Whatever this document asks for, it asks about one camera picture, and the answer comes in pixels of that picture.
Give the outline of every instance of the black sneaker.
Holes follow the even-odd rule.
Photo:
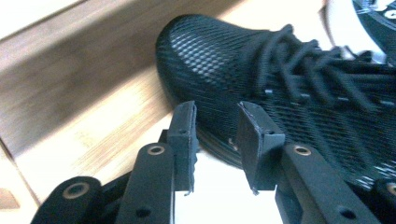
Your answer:
[[[236,166],[237,103],[261,105],[287,142],[316,148],[341,176],[370,189],[396,178],[396,69],[343,60],[292,27],[248,30],[200,15],[171,21],[157,66],[174,104],[194,100],[200,143]]]

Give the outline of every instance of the screw hole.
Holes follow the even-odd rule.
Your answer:
[[[151,214],[151,209],[149,209],[148,207],[141,207],[139,209],[136,210],[136,216],[137,217],[148,217]]]
[[[181,134],[186,134],[187,133],[187,131],[184,130],[184,129],[179,129],[178,132],[181,133]]]
[[[265,133],[266,133],[266,134],[274,134],[275,132],[272,131],[272,130],[265,130]]]
[[[86,194],[89,189],[90,189],[89,184],[80,182],[80,183],[72,184],[69,187],[67,187],[62,195],[64,196],[64,198],[68,200],[72,200]]]
[[[311,150],[309,150],[309,149],[306,148],[306,147],[295,146],[295,147],[294,147],[294,152],[297,153],[297,154],[299,154],[299,155],[302,155],[302,156],[309,156],[309,155],[311,155]]]
[[[355,219],[356,218],[355,213],[344,206],[338,206],[338,212],[341,214],[341,216],[343,216],[347,219]]]
[[[157,156],[163,154],[164,152],[165,148],[160,146],[153,146],[148,149],[148,154],[151,156]]]

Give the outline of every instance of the black shoelace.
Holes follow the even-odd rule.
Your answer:
[[[275,32],[262,43],[255,80],[255,93],[265,95],[269,74],[278,74],[293,104],[304,104],[311,90],[325,106],[334,107],[347,102],[366,112],[378,111],[379,105],[395,107],[390,99],[369,99],[364,91],[395,92],[396,69],[384,64],[359,60],[343,60],[341,50],[326,51],[318,41],[301,42],[290,25]],[[334,96],[337,90],[345,96]]]

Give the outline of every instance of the black plastic bracket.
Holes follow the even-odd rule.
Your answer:
[[[277,184],[284,223],[379,223],[314,148],[284,146],[285,135],[260,106],[242,102],[239,107],[237,146],[247,181],[253,190]]]
[[[132,172],[104,186],[87,176],[64,181],[32,223],[174,223],[175,190],[193,191],[195,118],[194,102],[177,106],[169,130],[139,150]]]

